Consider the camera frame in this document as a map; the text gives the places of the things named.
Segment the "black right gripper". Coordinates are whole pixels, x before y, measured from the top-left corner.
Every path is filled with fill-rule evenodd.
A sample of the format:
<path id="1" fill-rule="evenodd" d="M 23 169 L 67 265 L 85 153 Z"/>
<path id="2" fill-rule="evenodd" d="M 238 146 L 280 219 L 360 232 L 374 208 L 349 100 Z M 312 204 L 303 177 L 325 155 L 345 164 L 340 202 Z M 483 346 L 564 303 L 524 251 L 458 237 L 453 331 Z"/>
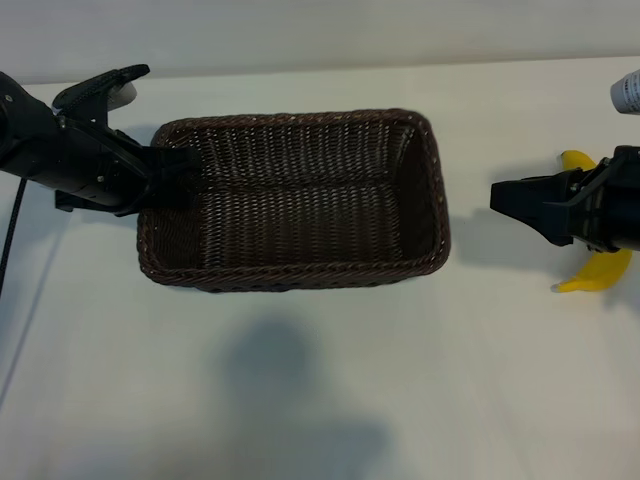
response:
<path id="1" fill-rule="evenodd" d="M 545 202 L 570 198 L 566 218 Z M 563 247 L 579 239 L 598 252 L 639 250 L 639 168 L 597 167 L 507 180 L 491 186 L 490 208 Z"/>

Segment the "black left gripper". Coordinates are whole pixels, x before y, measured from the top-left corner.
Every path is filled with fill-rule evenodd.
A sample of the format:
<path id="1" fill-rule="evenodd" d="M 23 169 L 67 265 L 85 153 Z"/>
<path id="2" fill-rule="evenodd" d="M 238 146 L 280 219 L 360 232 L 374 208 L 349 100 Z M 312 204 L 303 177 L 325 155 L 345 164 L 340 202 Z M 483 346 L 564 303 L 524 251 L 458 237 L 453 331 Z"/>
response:
<path id="1" fill-rule="evenodd" d="M 187 209 L 199 193 L 200 154 L 191 147 L 143 147 L 108 119 L 57 117 L 63 141 L 55 207 L 126 216 L 144 209 Z M 151 192 L 155 176 L 177 176 Z"/>

